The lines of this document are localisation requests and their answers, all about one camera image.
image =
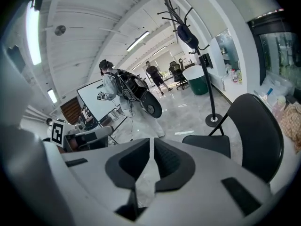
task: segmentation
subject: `ceiling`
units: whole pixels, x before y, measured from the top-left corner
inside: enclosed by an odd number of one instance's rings
[[[42,63],[33,66],[26,45],[25,13],[15,22],[6,45],[19,46],[26,67],[23,75],[35,91],[31,106],[44,114],[77,95],[76,89],[100,79],[98,64],[107,59],[129,69],[164,44],[175,41],[173,26],[158,12],[166,10],[163,0],[43,0],[39,41]],[[66,32],[56,36],[59,25]],[[150,35],[130,52],[137,37]],[[53,89],[54,105],[47,90]]]

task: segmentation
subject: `tiled floor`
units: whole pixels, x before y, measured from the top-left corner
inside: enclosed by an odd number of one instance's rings
[[[181,142],[187,135],[208,135],[213,129],[205,124],[206,116],[211,113],[209,94],[206,93],[202,96],[196,96],[190,87],[186,87],[185,90],[181,88],[176,90],[173,80],[168,80],[166,83],[173,88],[173,90],[168,92],[167,89],[162,86],[162,91],[165,93],[163,96],[157,87],[151,88],[153,95],[161,103],[163,109],[162,116],[158,119],[158,122],[165,131],[166,135],[164,138]],[[215,89],[213,93],[215,110],[223,116],[230,105]],[[118,143],[128,142],[131,139],[131,128],[131,119],[127,118],[112,136]],[[230,138],[231,159],[241,164],[241,139],[231,119],[227,119],[224,122],[223,130],[225,135]],[[133,130],[134,140],[146,136],[147,135],[140,131]],[[150,160],[136,182],[140,207],[149,206],[154,197],[154,183],[158,180],[160,180],[160,178],[157,165],[153,159],[153,140],[151,140]]]

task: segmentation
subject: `black chair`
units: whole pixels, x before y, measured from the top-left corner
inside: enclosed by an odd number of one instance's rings
[[[182,87],[184,89],[184,85],[188,84],[188,81],[186,80],[185,76],[183,75],[183,71],[180,68],[180,65],[177,64],[175,61],[172,61],[169,63],[169,71],[174,76],[174,81],[178,82],[176,85],[177,89],[179,87]]]
[[[269,183],[282,161],[284,142],[276,119],[255,95],[239,96],[208,136],[187,136],[182,142],[213,150],[230,158],[229,138],[222,130],[222,123],[228,116],[235,123],[241,137],[242,167]],[[220,129],[222,135],[212,136],[217,129]]]

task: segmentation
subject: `fluorescent light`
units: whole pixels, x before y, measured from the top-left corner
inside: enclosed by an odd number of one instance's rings
[[[166,46],[164,46],[163,48],[159,49],[156,53],[160,52],[164,48],[166,48]]]
[[[32,58],[33,65],[37,65],[42,62],[40,48],[39,48],[39,14],[38,10],[32,7],[34,1],[30,1],[27,5],[26,11],[26,37],[27,46],[30,56]]]
[[[134,43],[132,43],[128,48],[127,51],[131,51],[133,49],[133,47],[135,47],[140,41],[142,41],[146,36],[148,36],[150,34],[149,31],[144,32],[139,38],[137,38],[135,40]]]
[[[139,65],[141,65],[142,63],[140,63]],[[137,65],[135,68],[137,68],[139,65]],[[132,70],[134,70],[135,68],[133,68]]]
[[[55,93],[53,92],[53,89],[48,90],[47,93],[49,94],[49,97],[51,98],[52,102],[56,103],[57,99],[56,99]]]

